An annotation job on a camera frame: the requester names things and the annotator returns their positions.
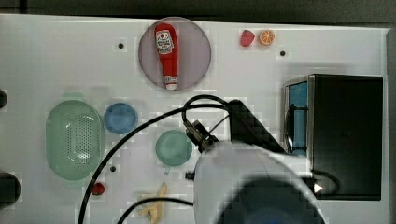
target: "white tabletop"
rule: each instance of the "white tabletop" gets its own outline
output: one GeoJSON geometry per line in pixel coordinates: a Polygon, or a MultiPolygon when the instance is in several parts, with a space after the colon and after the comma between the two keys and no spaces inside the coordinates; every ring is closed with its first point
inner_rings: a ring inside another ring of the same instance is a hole
{"type": "MultiPolygon", "coordinates": [[[[141,35],[154,21],[81,17],[0,15],[0,89],[8,95],[0,110],[0,170],[14,174],[22,195],[0,211],[3,224],[74,223],[87,180],[63,181],[45,157],[45,123],[51,109],[80,94],[103,115],[112,103],[126,102],[139,114],[139,124],[181,107],[201,93],[225,100],[240,99],[279,140],[282,85],[314,73],[383,76],[385,80],[384,154],[380,202],[321,201],[330,223],[389,223],[388,114],[386,79],[387,29],[280,24],[197,22],[212,47],[212,62],[204,80],[186,91],[166,91],[142,73],[137,48],[141,35]],[[240,33],[270,28],[276,42],[268,48],[239,46],[240,33]],[[124,49],[118,49],[122,42],[124,49]],[[281,50],[286,56],[279,56],[281,50]]],[[[211,128],[225,116],[201,109],[189,118],[211,128]]],[[[155,192],[167,183],[169,196],[192,201],[193,183],[184,180],[199,156],[165,175],[155,156],[159,134],[184,130],[180,115],[144,130],[110,161],[100,180],[106,193],[91,196],[86,223],[115,223],[141,191],[155,192]],[[117,172],[109,172],[115,165],[117,172]]],[[[215,130],[229,138],[227,123],[215,130]]],[[[106,153],[121,136],[106,131],[106,153]]],[[[165,205],[161,223],[194,223],[193,210],[165,205]]],[[[129,217],[128,223],[149,223],[129,217]]]]}

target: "blue bowl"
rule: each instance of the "blue bowl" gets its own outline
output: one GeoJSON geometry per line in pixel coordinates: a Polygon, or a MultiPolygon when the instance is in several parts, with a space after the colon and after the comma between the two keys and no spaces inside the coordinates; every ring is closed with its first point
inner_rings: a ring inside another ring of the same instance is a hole
{"type": "Polygon", "coordinates": [[[111,105],[105,112],[105,126],[112,133],[126,134],[137,124],[137,113],[129,105],[117,103],[111,105]]]}

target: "orange slice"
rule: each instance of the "orange slice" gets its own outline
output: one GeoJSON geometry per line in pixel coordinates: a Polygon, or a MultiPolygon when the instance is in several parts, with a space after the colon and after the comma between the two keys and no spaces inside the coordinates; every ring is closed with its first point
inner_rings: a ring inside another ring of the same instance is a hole
{"type": "Polygon", "coordinates": [[[275,34],[272,30],[264,30],[259,34],[259,43],[261,45],[270,45],[272,42],[274,42],[275,39],[275,34]]]}

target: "pink plate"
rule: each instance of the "pink plate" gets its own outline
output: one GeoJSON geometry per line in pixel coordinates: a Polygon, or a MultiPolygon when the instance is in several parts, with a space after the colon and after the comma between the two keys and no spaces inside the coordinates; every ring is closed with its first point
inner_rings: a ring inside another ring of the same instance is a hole
{"type": "Polygon", "coordinates": [[[185,90],[198,83],[209,68],[211,60],[209,40],[197,24],[180,17],[164,18],[147,29],[139,44],[140,66],[148,79],[164,89],[163,68],[157,55],[154,39],[154,29],[159,22],[173,25],[177,32],[177,90],[185,90]]]}

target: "green basket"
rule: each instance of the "green basket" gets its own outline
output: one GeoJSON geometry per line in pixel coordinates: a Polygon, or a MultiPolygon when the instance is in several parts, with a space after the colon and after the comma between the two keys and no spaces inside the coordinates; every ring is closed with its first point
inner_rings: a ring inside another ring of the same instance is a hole
{"type": "Polygon", "coordinates": [[[66,180],[85,178],[101,161],[104,136],[101,117],[91,106],[77,100],[56,105],[46,125],[50,169],[66,180]]]}

